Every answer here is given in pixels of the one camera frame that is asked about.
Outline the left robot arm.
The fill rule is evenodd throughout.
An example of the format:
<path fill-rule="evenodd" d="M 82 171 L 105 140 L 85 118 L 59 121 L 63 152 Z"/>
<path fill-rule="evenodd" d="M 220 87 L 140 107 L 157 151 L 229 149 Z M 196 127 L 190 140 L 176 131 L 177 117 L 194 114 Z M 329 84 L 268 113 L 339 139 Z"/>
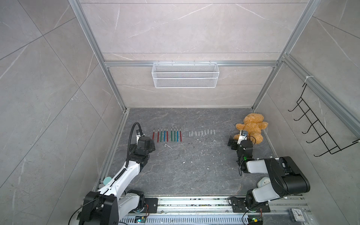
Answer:
<path fill-rule="evenodd" d="M 150 206 L 146 203 L 144 192 L 131 189 L 124 197 L 122 194 L 143 170 L 153 151 L 154 140 L 146 137 L 140 123 L 135 122 L 130 130 L 123 167 L 102 188 L 86 195 L 83 206 L 70 216 L 68 224 L 76 213 L 79 213 L 77 219 L 80 225 L 117 225 L 131 211 L 145 212 L 145 217 L 148 217 Z"/>

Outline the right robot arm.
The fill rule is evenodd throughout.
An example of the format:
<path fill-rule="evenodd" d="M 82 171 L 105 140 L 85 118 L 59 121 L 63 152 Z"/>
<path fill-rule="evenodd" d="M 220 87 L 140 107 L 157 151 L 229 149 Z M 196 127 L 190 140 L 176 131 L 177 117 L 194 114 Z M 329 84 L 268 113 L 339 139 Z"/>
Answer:
<path fill-rule="evenodd" d="M 230 197 L 233 212 L 270 212 L 268 202 L 310 191 L 310 183 L 291 157 L 253 159 L 250 137 L 239 141 L 229 138 L 228 144 L 238 156 L 239 174 L 262 173 L 270 179 L 247 191 L 245 197 Z"/>

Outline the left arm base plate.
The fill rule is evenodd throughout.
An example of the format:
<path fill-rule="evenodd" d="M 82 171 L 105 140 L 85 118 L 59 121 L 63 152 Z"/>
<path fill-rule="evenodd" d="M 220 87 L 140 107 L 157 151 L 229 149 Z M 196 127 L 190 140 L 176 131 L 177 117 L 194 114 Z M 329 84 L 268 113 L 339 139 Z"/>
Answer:
<path fill-rule="evenodd" d="M 144 207 L 141 213 L 157 213 L 158 210 L 158 198 L 145 198 Z"/>

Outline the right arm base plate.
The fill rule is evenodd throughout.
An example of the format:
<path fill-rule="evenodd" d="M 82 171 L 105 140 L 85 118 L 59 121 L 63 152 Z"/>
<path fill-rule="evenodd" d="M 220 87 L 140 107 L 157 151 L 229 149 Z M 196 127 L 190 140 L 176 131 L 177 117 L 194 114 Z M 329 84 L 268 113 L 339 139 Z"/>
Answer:
<path fill-rule="evenodd" d="M 267 213 L 271 211 L 268 202 L 256 202 L 251 198 L 235 196 L 231 196 L 227 200 L 234 213 L 245 213 L 247 211 Z"/>

